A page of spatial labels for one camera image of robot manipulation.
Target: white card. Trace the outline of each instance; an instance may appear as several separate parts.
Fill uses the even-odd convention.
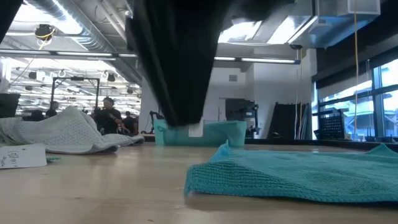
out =
[[[45,146],[31,144],[0,147],[0,169],[46,166]]]
[[[189,137],[199,138],[203,136],[203,118],[199,123],[189,126]]]

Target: white towel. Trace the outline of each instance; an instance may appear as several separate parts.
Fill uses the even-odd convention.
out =
[[[144,142],[142,136],[124,136],[97,131],[94,120],[82,111],[69,106],[56,116],[43,121],[23,121],[22,118],[0,119],[0,141],[7,145],[46,145],[47,152],[89,154],[117,151],[118,146]]]

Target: table surface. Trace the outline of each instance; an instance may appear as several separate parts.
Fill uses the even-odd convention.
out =
[[[346,152],[318,146],[246,146]],[[0,171],[0,223],[398,223],[389,207],[220,195],[183,196],[187,168],[216,148],[124,147],[115,154],[52,155],[46,167]]]

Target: teal towel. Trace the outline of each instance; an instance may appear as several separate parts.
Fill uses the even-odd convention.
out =
[[[398,202],[398,154],[245,151],[228,142],[191,166],[185,194],[292,197],[317,202]]]

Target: fluorescent light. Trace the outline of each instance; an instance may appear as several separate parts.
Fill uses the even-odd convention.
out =
[[[57,52],[58,55],[64,56],[87,56],[87,57],[111,57],[111,53],[97,53],[97,52]]]
[[[41,93],[20,93],[21,96],[36,96],[37,98],[50,98],[51,94],[41,94]],[[60,97],[73,97],[76,99],[86,99],[86,100],[95,100],[96,96],[87,96],[87,95],[73,95],[73,94],[54,94],[55,98],[60,98]],[[98,100],[103,100],[106,96],[98,96]],[[111,98],[114,98],[114,100],[118,99],[135,99],[137,100],[138,97],[131,95],[131,96],[109,96]]]
[[[88,57],[87,60],[116,60],[116,58]]]
[[[247,35],[252,34],[255,29],[254,22],[241,22],[235,24],[229,29],[224,30],[218,37],[218,43],[228,43],[236,40],[244,40]]]
[[[97,88],[97,86],[81,86],[80,88]],[[113,89],[116,88],[114,86],[99,86],[100,89]]]
[[[318,20],[318,16],[314,16],[305,26],[303,26],[296,34],[291,37],[287,43],[291,44],[293,41],[295,41],[298,37],[300,37],[310,26]]]
[[[0,49],[0,53],[3,54],[26,54],[26,55],[49,55],[48,51],[41,50],[9,50],[9,49]]]
[[[119,54],[119,57],[138,57],[136,54]]]
[[[287,17],[275,30],[267,44],[284,44],[295,34],[295,21]]]
[[[262,62],[262,63],[291,63],[294,64],[295,60],[286,59],[271,59],[271,58],[242,58],[242,62]]]
[[[227,61],[233,61],[235,60],[234,57],[214,57],[214,60],[227,60]]]

